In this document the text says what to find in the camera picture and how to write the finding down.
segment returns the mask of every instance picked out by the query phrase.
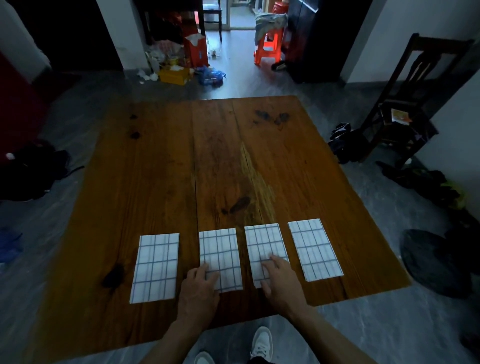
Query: dark door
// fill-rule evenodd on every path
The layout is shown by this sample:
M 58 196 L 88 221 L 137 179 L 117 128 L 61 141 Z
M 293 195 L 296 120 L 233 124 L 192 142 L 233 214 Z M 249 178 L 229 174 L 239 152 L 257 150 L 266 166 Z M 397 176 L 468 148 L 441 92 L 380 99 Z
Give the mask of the dark door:
M 122 70 L 96 0 L 7 0 L 55 71 Z

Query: forearm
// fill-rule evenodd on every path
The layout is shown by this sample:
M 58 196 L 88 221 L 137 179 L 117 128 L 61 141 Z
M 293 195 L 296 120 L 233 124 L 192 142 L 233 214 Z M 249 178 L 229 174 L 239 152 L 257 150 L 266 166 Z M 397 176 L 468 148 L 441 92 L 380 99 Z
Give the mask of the forearm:
M 174 321 L 140 364 L 181 364 L 200 334 L 186 323 Z
M 315 309 L 288 318 L 322 364 L 375 364 L 375 361 L 330 325 Z

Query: blue plastic bag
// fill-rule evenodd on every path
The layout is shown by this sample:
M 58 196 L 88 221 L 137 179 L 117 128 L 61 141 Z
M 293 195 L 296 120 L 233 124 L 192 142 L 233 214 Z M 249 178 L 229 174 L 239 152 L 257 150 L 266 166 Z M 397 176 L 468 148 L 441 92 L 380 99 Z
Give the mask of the blue plastic bag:
M 227 78 L 227 74 L 216 70 L 215 68 L 208 68 L 207 66 L 197 68 L 198 83 L 206 86 L 221 86 L 223 85 L 223 78 Z
M 0 263 L 9 263 L 22 252 L 21 236 L 8 229 L 0 229 Z

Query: hand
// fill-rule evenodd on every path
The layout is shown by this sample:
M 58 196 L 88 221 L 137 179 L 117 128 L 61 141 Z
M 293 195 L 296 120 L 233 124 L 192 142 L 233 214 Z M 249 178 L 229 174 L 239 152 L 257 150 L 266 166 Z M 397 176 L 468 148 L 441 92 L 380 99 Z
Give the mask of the hand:
M 262 289 L 273 308 L 283 317 L 292 320 L 294 315 L 309 308 L 307 300 L 290 264 L 276 255 L 270 255 L 270 258 L 271 260 L 262 262 L 270 275 L 270 286 L 263 280 Z
M 177 321 L 198 334 L 208 328 L 220 301 L 219 293 L 214 291 L 220 273 L 215 272 L 205 280 L 207 268 L 208 263 L 204 263 L 199 268 L 190 269 L 180 289 Z

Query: yellow box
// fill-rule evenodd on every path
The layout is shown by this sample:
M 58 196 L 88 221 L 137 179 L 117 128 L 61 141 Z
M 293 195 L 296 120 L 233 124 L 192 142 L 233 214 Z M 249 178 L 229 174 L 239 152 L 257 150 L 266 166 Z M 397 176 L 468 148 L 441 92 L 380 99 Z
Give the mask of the yellow box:
M 158 71 L 158 76 L 162 82 L 183 86 L 190 77 L 190 69 L 184 68 L 183 70 L 172 71 L 169 67 L 164 67 Z

